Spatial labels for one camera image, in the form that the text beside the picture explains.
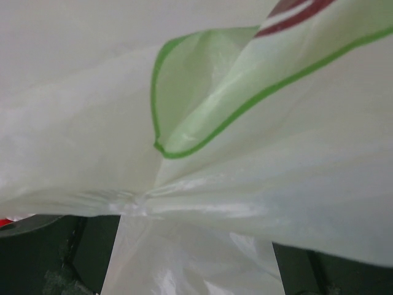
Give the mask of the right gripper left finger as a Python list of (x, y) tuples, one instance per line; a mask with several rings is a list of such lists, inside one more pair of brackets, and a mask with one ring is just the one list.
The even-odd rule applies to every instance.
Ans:
[(119, 221), (35, 215), (1, 226), (1, 294), (99, 294)]

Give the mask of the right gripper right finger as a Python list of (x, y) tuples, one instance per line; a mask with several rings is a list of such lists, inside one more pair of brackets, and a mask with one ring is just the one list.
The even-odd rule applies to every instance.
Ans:
[(390, 295), (392, 268), (378, 267), (311, 250), (273, 244), (284, 292)]

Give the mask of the pale green plastic bag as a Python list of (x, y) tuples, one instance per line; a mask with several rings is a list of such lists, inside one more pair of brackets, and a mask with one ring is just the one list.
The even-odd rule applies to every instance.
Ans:
[(2, 1), (1, 216), (122, 217), (104, 294), (392, 265), (391, 1)]

